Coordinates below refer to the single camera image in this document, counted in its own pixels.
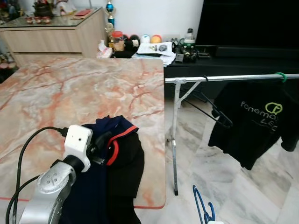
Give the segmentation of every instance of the clothing rack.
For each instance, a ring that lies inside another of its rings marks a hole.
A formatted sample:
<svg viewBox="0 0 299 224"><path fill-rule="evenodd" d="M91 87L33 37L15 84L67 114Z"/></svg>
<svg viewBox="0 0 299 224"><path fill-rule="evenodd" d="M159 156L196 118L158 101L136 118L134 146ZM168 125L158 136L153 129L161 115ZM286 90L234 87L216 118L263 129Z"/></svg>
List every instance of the clothing rack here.
<svg viewBox="0 0 299 224"><path fill-rule="evenodd" d="M299 78L299 74L285 74L287 79ZM174 93L174 107L171 131L171 147L172 147L172 161L173 161L173 176L174 176L174 194L178 195L178 177L177 177L177 158L176 158L176 129L178 119L178 109L181 107L182 101L201 83L214 81L241 81L241 80L266 80L266 79L284 79L282 75L268 74L268 75L244 75L244 76L213 76L213 77L175 77L166 78L165 83L175 84ZM181 85L185 83L195 83L181 98L179 97Z"/></svg>

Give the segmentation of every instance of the black shirt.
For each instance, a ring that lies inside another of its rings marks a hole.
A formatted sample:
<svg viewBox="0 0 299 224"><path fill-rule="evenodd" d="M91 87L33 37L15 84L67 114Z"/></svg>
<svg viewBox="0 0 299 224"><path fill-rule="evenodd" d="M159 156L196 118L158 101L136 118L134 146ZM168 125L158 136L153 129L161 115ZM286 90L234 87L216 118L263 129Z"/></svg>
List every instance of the black shirt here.
<svg viewBox="0 0 299 224"><path fill-rule="evenodd" d="M279 83L230 83L215 99L233 127L215 124L209 146L217 146L251 170L280 137L293 151L299 139L299 106Z"/></svg>

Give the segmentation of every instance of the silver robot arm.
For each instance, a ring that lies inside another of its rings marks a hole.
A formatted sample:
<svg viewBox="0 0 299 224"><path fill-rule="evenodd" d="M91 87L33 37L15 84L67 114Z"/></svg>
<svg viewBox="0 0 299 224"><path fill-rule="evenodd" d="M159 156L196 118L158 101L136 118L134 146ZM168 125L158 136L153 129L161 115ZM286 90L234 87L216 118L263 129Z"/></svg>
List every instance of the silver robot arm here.
<svg viewBox="0 0 299 224"><path fill-rule="evenodd" d="M100 136L95 147L90 147L92 135L91 129L78 125L69 127L64 142L64 160L56 161L48 171L38 177L33 197L24 209L19 224L59 222L63 203L70 194L77 175L90 168L88 157L95 162L102 161L92 157L92 154L104 146L110 133Z"/></svg>

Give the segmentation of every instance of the marble floor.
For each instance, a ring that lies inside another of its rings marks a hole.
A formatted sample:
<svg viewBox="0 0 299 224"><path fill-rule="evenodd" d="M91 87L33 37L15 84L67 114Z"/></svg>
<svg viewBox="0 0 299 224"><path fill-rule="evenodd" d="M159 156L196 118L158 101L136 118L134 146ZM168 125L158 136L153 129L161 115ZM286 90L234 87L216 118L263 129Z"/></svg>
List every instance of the marble floor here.
<svg viewBox="0 0 299 224"><path fill-rule="evenodd" d="M205 111L209 105L195 102ZM170 136L172 101L165 102L165 135ZM286 152L280 141L251 171L207 143L214 121L183 104L177 128L178 196L173 194L171 145L166 144L166 204L161 210L136 209L142 224L199 224L192 192L195 184L207 206L212 202L216 220L225 224L299 223L299 145ZM0 223L7 201L0 200ZM22 210L26 203L19 203Z"/></svg>

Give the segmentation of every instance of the pink marble tabletop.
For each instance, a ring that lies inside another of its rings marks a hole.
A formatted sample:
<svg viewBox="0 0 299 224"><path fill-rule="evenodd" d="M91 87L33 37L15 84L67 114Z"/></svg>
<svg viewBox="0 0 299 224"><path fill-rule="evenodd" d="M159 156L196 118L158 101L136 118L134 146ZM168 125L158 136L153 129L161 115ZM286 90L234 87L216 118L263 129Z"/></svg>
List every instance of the pink marble tabletop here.
<svg viewBox="0 0 299 224"><path fill-rule="evenodd" d="M165 204L164 72L161 60L34 61L0 84L0 199L14 193L17 161L29 136L45 126L94 123L123 115L139 127L145 166L134 205ZM46 130L25 151L21 183L41 174L64 152L64 138ZM20 195L29 199L34 184Z"/></svg>

